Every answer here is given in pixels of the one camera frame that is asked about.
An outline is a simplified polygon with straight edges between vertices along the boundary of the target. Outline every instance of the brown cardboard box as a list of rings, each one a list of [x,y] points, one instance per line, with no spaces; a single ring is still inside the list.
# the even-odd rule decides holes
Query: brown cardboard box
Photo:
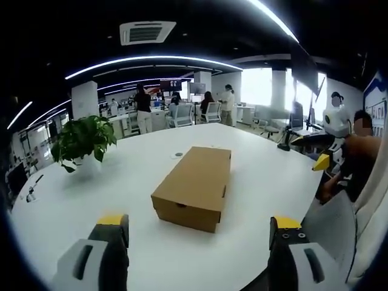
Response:
[[[230,150],[192,147],[151,195],[160,219],[215,232],[225,204]]]

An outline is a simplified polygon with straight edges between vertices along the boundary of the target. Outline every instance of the green plant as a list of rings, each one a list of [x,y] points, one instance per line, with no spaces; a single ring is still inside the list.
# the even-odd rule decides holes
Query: green plant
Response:
[[[116,143],[117,139],[109,120],[92,115],[66,123],[51,153],[55,162],[60,162],[66,171],[72,173],[75,169],[65,165],[64,161],[70,161],[77,166],[76,158],[83,159],[94,151],[95,158],[102,162],[107,147]]]

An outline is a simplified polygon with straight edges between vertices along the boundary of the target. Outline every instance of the black ceiling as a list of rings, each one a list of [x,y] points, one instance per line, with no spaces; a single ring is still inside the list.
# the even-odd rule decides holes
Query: black ceiling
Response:
[[[340,64],[337,68],[324,66],[325,70],[358,87],[365,85],[376,69],[374,53],[379,48],[375,41],[381,38],[376,30],[380,11],[374,7],[374,1],[262,2],[290,27],[310,55]],[[164,60],[116,64],[65,80],[65,76],[101,62],[147,55],[196,56],[227,62],[245,56],[289,53],[290,38],[248,0],[70,0],[51,4],[15,1],[10,5],[13,20],[3,42],[10,57],[6,57],[3,70],[6,79],[2,97],[6,101],[0,112],[2,124],[7,126],[24,104],[34,101],[13,130],[26,127],[40,114],[68,99],[72,86],[107,71],[164,64],[228,72],[216,65]],[[120,45],[120,24],[151,20],[175,21],[177,25],[162,44]],[[144,78],[177,77],[192,71],[182,67],[147,67],[118,70],[94,80],[105,86]]]

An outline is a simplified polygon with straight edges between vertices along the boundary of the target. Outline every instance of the round white table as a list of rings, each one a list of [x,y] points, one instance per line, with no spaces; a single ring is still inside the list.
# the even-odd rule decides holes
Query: round white table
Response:
[[[216,233],[161,221],[152,207],[150,195],[179,161],[172,154],[191,146],[232,150],[226,206]],[[270,217],[301,221],[306,214],[321,179],[313,163],[221,124],[162,130],[120,140],[93,180],[78,181],[76,173],[57,164],[35,173],[20,195],[25,197],[44,174],[35,187],[38,200],[18,198],[11,218],[21,249],[47,283],[58,258],[87,238],[102,215],[128,213],[128,290],[237,291],[267,266]]]

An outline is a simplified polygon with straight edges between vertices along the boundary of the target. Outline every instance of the ceiling vent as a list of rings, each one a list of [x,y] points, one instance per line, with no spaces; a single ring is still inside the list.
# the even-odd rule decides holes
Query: ceiling vent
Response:
[[[176,22],[170,21],[142,21],[121,24],[121,45],[164,42],[175,25]]]

